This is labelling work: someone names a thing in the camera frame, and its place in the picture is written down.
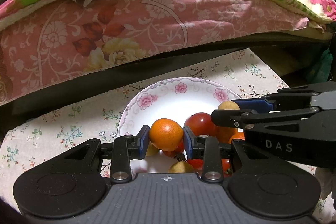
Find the bed frame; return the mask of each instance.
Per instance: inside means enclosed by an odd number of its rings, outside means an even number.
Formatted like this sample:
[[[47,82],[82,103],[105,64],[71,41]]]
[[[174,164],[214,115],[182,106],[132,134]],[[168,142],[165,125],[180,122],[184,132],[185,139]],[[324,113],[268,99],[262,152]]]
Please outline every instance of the bed frame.
[[[0,140],[8,130],[60,107],[239,49],[260,46],[309,46],[318,55],[327,49],[330,43],[330,40],[321,41],[284,33],[260,33],[166,52],[84,75],[38,90],[0,106]]]

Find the table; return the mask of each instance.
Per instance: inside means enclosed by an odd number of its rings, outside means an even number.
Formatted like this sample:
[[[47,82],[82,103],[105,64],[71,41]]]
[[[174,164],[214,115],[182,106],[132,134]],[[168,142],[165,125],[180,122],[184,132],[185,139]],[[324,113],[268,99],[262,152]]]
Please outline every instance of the table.
[[[250,49],[236,51],[144,81],[126,85],[52,111],[10,130],[0,148],[0,196],[17,209],[12,189],[15,180],[30,168],[90,138],[113,142],[121,114],[143,88],[173,77],[198,77],[224,85],[241,98],[256,98],[288,87]],[[109,176],[109,161],[101,170]],[[310,173],[315,167],[298,165]],[[314,216],[322,223],[334,218],[333,200],[320,200]]]

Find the gray gripper base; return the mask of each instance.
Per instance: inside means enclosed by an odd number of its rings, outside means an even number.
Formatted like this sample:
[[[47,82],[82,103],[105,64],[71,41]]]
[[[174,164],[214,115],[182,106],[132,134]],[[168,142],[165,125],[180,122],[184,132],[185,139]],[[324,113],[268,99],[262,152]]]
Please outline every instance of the gray gripper base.
[[[236,206],[220,185],[207,184],[196,174],[138,174],[114,185],[92,210],[62,220],[35,224],[315,224],[306,216],[272,221],[249,215]]]

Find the pink blanket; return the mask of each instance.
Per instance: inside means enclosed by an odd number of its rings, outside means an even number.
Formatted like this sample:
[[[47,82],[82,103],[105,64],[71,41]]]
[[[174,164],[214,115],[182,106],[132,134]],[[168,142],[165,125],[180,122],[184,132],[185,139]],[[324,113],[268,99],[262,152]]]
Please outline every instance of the pink blanket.
[[[308,21],[267,0],[58,0],[2,31],[0,104],[161,52]]]

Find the floral plate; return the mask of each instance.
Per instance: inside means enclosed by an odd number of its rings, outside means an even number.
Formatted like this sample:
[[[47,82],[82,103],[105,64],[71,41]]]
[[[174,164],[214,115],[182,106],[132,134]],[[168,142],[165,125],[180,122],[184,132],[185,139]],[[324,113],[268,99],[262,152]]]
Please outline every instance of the floral plate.
[[[183,126],[185,120],[197,112],[211,114],[222,102],[240,99],[226,87],[200,78],[166,79],[148,86],[127,105],[120,118],[118,136],[137,135],[144,124],[168,118]],[[133,173],[166,173],[176,160],[161,152],[144,160],[131,160]]]

